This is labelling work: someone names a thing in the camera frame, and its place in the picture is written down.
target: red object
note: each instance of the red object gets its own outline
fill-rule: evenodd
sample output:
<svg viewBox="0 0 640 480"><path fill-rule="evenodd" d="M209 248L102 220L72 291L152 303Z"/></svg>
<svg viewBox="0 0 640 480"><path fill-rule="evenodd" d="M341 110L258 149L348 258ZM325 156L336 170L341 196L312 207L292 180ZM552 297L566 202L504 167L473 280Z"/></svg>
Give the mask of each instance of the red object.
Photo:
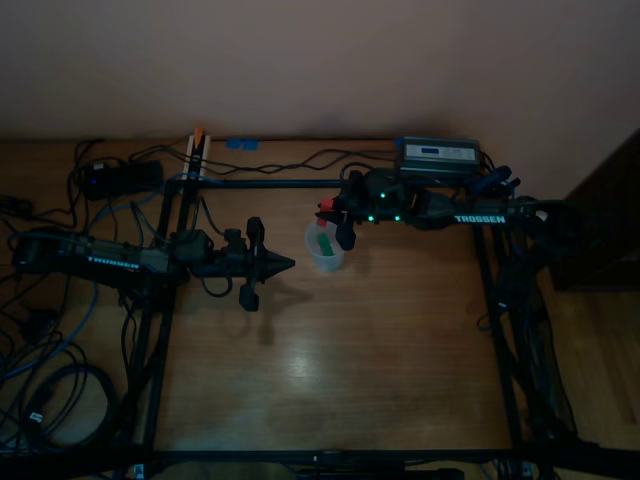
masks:
<svg viewBox="0 0 640 480"><path fill-rule="evenodd" d="M321 212L330 212L333 210L333 198L324 198L320 204ZM324 218L316 219L316 225L320 227L326 227L327 221Z"/></svg>

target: wooden tabletop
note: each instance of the wooden tabletop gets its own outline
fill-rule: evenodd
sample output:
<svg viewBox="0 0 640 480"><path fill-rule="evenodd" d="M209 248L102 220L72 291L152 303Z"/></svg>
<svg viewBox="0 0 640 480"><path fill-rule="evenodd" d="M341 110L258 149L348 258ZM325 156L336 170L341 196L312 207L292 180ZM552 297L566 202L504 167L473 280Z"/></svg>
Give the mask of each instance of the wooden tabletop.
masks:
<svg viewBox="0 0 640 480"><path fill-rule="evenodd" d="M150 145L106 142L87 159L126 157ZM0 144L0 191L30 198L39 211L64 206L73 147L73 142ZM184 151L185 142L176 148ZM214 143L209 158L248 166L288 164L323 148L390 150L393 145L271 141L261 142L257 151L240 151ZM317 158L314 165L335 157ZM165 178L181 171L179 162L159 158L165 159ZM268 178L337 178L339 171L340 166L326 172L287 170ZM303 233L319 201L336 190L202 194L220 228L244 231L247 219L259 216L266 247L295 259L296 266L258 286L256 313L240 307L237 286L223 299L206 295L197 281L180 287L155 448L509 447L492 342L475 325L486 306L468 227L425 233L403 224L363 225L342 269L327 274L314 268ZM160 201L143 207L152 224ZM92 203L91 212L102 206ZM117 218L119 240L134 241L131 213L120 211ZM19 229L32 226L14 223ZM221 246L203 215L198 227ZM113 220L104 218L91 233L110 239ZM3 263L8 259L5 251ZM51 291L59 294L59 279L53 283ZM211 290L222 288L217 280L208 283ZM67 332L86 311L91 284L76 279L71 293L62 322ZM55 301L53 293L49 296ZM43 302L46 297L46 292L39 295ZM77 337L89 361L109 373L121 394L126 388L120 354L124 317L115 292L100 287L98 306ZM89 393L65 432L73 436L82 430L82 419L90 417L86 412L103 405L99 393Z"/></svg>

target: translucent plastic cup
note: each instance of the translucent plastic cup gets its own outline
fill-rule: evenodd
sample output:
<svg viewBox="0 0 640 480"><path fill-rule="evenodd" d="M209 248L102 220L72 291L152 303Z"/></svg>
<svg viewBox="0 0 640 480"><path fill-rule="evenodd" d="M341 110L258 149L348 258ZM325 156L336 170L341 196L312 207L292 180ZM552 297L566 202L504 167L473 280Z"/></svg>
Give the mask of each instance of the translucent plastic cup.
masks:
<svg viewBox="0 0 640 480"><path fill-rule="evenodd" d="M333 255L325 256L322 254L320 244L318 243L318 235L325 233L329 239L329 244L333 250ZM344 260L344 250L340 248L336 241L336 225L327 222L326 227L321 227L313 222L304 232L304 243L311 252L313 263L321 272L334 272L340 268Z"/></svg>

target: blue cable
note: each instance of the blue cable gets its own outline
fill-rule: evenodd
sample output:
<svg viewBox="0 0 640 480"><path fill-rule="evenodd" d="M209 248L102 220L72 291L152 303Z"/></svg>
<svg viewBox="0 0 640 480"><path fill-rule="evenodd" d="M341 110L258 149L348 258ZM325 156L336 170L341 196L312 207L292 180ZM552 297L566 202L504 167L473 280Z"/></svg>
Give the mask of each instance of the blue cable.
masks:
<svg viewBox="0 0 640 480"><path fill-rule="evenodd" d="M14 370L11 370L10 372L7 372L4 376L5 380L7 378L15 377L16 375L19 375L20 373L29 370L30 368L34 367L36 364L44 360L50 359L54 355L57 355L62 350L67 348L67 345L69 345L69 343L71 343L71 341L76 337L76 335L80 333L80 330L82 330L82 328L85 326L85 324L89 320L89 317L91 317L91 313L93 312L93 309L95 308L97 302L98 302L98 284L93 282L93 299L91 300L91 305L89 305L89 310L87 310L87 313L85 313L84 318L82 319L80 324L76 327L76 329L73 332L71 332L71 334L67 337L67 339L64 340L58 348L52 351L45 358L43 358L42 360L34 360L33 362L29 362L26 365L23 365Z"/></svg>
<svg viewBox="0 0 640 480"><path fill-rule="evenodd" d="M146 198L143 198L142 200L140 200L139 202L136 202L138 205L144 205L145 203L150 202L151 200L153 200L154 198L156 198L158 195L160 195L160 192L162 192L165 187L167 186L167 183L169 183L171 180L174 180L178 177L189 177L189 178L198 178L200 180L203 180L207 183L213 183L215 185L220 185L222 183L224 183L222 180L213 180L211 178L208 177L203 177L202 175L198 175L197 173L178 173L176 175L173 175L169 178L167 178L167 180L160 185L160 188L158 188L157 192L152 193L151 195L149 195ZM117 212L119 210L125 210L127 208L131 208L131 205L120 205L118 207L114 207L114 208L108 208L105 211L103 211L102 213L100 213L96 219L95 222L102 220L104 217L106 217L107 215L110 215L111 212Z"/></svg>

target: black cable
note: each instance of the black cable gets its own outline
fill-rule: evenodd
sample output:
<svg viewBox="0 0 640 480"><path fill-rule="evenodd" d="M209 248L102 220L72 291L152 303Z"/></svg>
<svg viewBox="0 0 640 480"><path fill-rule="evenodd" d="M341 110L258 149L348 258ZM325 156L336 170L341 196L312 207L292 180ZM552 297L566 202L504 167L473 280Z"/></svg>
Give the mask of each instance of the black cable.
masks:
<svg viewBox="0 0 640 480"><path fill-rule="evenodd" d="M138 248L143 248L144 247L144 233L142 233L142 225L140 224L140 218L138 218L138 206L134 202L131 202L130 205L131 205L131 214L133 215L133 219L136 222L136 228L138 229Z"/></svg>
<svg viewBox="0 0 640 480"><path fill-rule="evenodd" d="M191 241L191 239L193 238L193 234L194 234L194 232L196 230L196 226L197 226L197 223L198 223L198 212L200 211L200 204L199 204L199 202L196 201L196 207L193 210L193 218L191 220L191 228L189 228L189 233L181 240L171 240L171 239L167 239L167 238L163 237L162 235L160 235L157 232L157 230L155 228L153 228L153 226L151 225L151 223L147 219L146 215L140 209L140 206L137 203L131 202L131 210L133 210L135 212L134 213L134 217L135 218L138 218L138 215L140 215L140 218L142 218L142 222L145 224L147 229L151 232L151 234L154 236L154 238L156 240L158 240L161 243L169 244L169 245L183 245L185 243L189 243Z"/></svg>
<svg viewBox="0 0 640 480"><path fill-rule="evenodd" d="M350 162L350 163L347 163L344 167L342 167L342 170L340 170L340 181L344 181L344 173L347 171L348 168L351 168L351 167L362 167L362 168L367 168L369 170L375 170L371 165L367 165L366 163Z"/></svg>
<svg viewBox="0 0 640 480"><path fill-rule="evenodd" d="M58 337L59 337L59 339L58 339L56 342L53 342L53 341L52 341L52 338L53 338L54 336L58 336ZM58 347L58 345L60 345L60 343L62 342L62 334L61 334L60 332L52 332L52 333L49 335L49 337L50 337L50 338L49 338L49 340L48 340L47 342L45 342L44 344L42 344L42 345L38 345L38 346L35 346L35 347L33 347L33 348L29 348L29 346L27 345L27 346L25 346L25 347L23 347L23 348L21 349L22 351L26 351L26 355L24 355L24 356L23 356L23 358L24 358L24 357L27 357L27 356L29 356L29 355L31 355L33 352L35 352L35 351L37 351L37 350L39 350L39 349L42 349L42 353L40 354L40 356L39 356L38 361L36 362L36 364L35 364L31 369L29 369L29 370L25 370L25 371L28 371L28 372L29 372L29 375L28 375L27 379L25 380L25 382L24 382L24 383L22 384L22 386L20 387L20 390L19 390L18 394L17 394L17 395L13 398L13 400L11 401L11 404L10 404L9 408L6 410L6 413L7 413L7 414L10 414L10 413L11 413L11 411L12 411L14 408L16 408L16 406L18 406L18 407L19 407L19 410L18 410L18 415L17 415L17 417L16 417L16 418L19 418L19 417L20 417L20 412L21 412L20 407L21 407L21 405L22 405L22 402L23 402L23 399L24 399L25 392L27 391L27 388L29 387L29 385L30 385L31 381L32 381L32 380L33 380L33 378L35 377L35 375L36 375L36 373L37 373L37 371L38 371L39 367L42 365L42 361L43 361L43 360L45 360L45 359L48 357L48 355L49 355L49 351L47 351L47 350L46 350L46 347L47 347L47 346L50 346L50 345L53 345L53 347L54 347L54 349L55 349L55 348L57 348L57 347ZM21 361L21 359L20 359L20 358L14 358L14 359L13 359L13 363L14 363L14 364L20 363L20 361ZM5 422L6 422L6 420L7 420L7 419L9 419L9 417L8 417L8 416L3 416L3 418L2 418L2 419L0 419L0 429L2 429L2 427L3 427L3 425L5 424ZM19 452L19 450L20 450L21 435L22 435L22 429L20 428L20 429L18 429L18 431L17 431L15 434L11 435L9 438L7 438L7 439L5 439L5 440L0 441L0 445L2 445L2 448L3 448L4 450L9 450L9 451L13 450L13 451L14 451L14 453L15 453L15 454L17 454L17 453ZM15 441L15 447L14 447L13 449L11 449L11 448L9 448L9 447L7 446L7 445L8 445L8 443L10 443L10 442L12 442L12 441Z"/></svg>
<svg viewBox="0 0 640 480"><path fill-rule="evenodd" d="M116 218L116 213L113 211L113 202L111 201L111 197L107 198L107 207L109 207L109 211L111 212L111 218L113 218L113 241L117 242L118 241L118 219Z"/></svg>
<svg viewBox="0 0 640 480"><path fill-rule="evenodd" d="M181 163L184 163L185 161L189 160L188 155L185 155L181 152L178 152L176 150L173 149L161 149L158 150L159 152L164 152L164 153L168 153L169 155L171 155L173 158L179 160ZM309 163L314 160L315 158L327 154L327 153L339 153L341 154L339 157L335 158L334 160L332 160L331 162L316 167L314 165L310 165ZM324 149L324 150L320 150L316 153L314 153L313 155L311 155L310 157L308 157L307 159L303 160L300 163L292 163L292 164L285 164L285 165L280 165L280 164L267 164L267 165L261 165L259 167L246 167L246 166L237 166L237 165L232 165L229 163L224 163L224 162L216 162L213 160L202 160L202 163L204 164L209 164L209 165L215 165L215 166L220 166L220 167L225 167L228 168L229 170L227 171L216 171L213 170L212 168L203 166L204 170L213 173L214 175L219 175L219 176L225 176L225 175L229 175L235 172L258 172L258 173L264 173L266 175L272 175L274 173L278 173L281 172L282 170L295 170L298 168L308 168L310 170L314 170L314 171L321 171L321 170L326 170L329 167L332 167L333 165L335 165L336 163L341 162L342 160L348 158L348 157L352 157L352 156L356 156L356 157L362 157L362 158L367 158L370 160L380 160L380 161L386 161L386 162L392 162L395 163L395 160L392 158L388 158L388 157L380 157L379 154L385 154L385 153L395 153L395 151L393 150L361 150L361 151L352 151L352 150L339 150L339 149L332 149L332 148L328 148L328 149Z"/></svg>
<svg viewBox="0 0 640 480"><path fill-rule="evenodd" d="M54 385L56 385L68 375L77 374L78 371L91 375L98 380L105 394L105 397L107 398L107 409L104 418L94 432L72 446L61 447L51 442L51 440L49 439L51 432L45 432L41 424L37 421L32 420L30 416L32 412L40 413L43 411L46 402L51 397L51 390ZM87 364L66 366L54 372L38 386L36 391L31 396L31 399L29 400L26 408L24 409L24 414L20 418L20 424L25 433L25 436L27 437L29 446L34 451L61 452L88 445L92 442L93 439L99 438L104 431L109 430L111 428L109 424L111 423L111 419L116 412L117 406L118 396L116 394L115 387L109 376L103 370Z"/></svg>
<svg viewBox="0 0 640 480"><path fill-rule="evenodd" d="M222 298L229 295L229 293L231 293L231 289L233 288L233 281L231 280L231 276L227 275L225 278L227 279L227 289L222 293L214 293L211 290L209 290L207 288L207 284L204 282L204 277L200 277L200 283L202 284L202 288L204 288L204 291L207 292L209 295L211 295L214 298Z"/></svg>
<svg viewBox="0 0 640 480"><path fill-rule="evenodd" d="M496 169L496 166L494 165L493 160L491 160L491 157L486 152L483 152L482 150L480 150L480 155L482 155L486 160L486 163L484 163L484 165L487 168L487 170L489 170L490 172L493 172Z"/></svg>
<svg viewBox="0 0 640 480"><path fill-rule="evenodd" d="M209 207L207 207L207 202L204 200L204 197L200 197L200 202L202 203L204 214L206 215L207 220L209 221L209 225L211 225L211 228L213 229L213 231L216 232L221 237L224 237L224 233L218 227L216 227L215 223L213 223L213 219L211 218L211 213L209 212Z"/></svg>
<svg viewBox="0 0 640 480"><path fill-rule="evenodd" d="M2 305L0 305L0 313L2 313L3 315L7 316L8 318L11 318L14 322L16 322L18 325L23 325L24 322L16 319L15 317L12 317L9 314L4 313L4 309L7 308L9 305L11 305L13 302L15 302L16 300L19 300L20 298L22 298L24 295L26 295L27 293L29 293L31 290L33 290L35 287L37 287L38 285L40 285L50 274L47 273L46 275L42 275L38 280L36 280L35 282L33 282L31 285L29 285L27 288L25 288L24 290L18 292L16 295L14 295L12 298L10 298L9 300L7 300L6 302L4 302Z"/></svg>
<svg viewBox="0 0 640 480"><path fill-rule="evenodd" d="M0 336L3 336L7 342L9 343L9 353L5 355L6 358L11 358L13 356L13 352L16 349L16 342L13 340L13 337L9 335L4 330L0 329Z"/></svg>
<svg viewBox="0 0 640 480"><path fill-rule="evenodd" d="M136 331L138 329L138 324L136 322L135 317L133 316L133 312L129 309L128 305L125 304L125 309L127 310L127 316L124 319L122 324L122 331L120 332L120 349L122 350L122 360L124 362L124 370L127 374L127 378L130 379L130 365L133 357L134 346L136 343ZM133 320L133 335L131 339L131 353L127 355L127 331L129 329L129 321Z"/></svg>

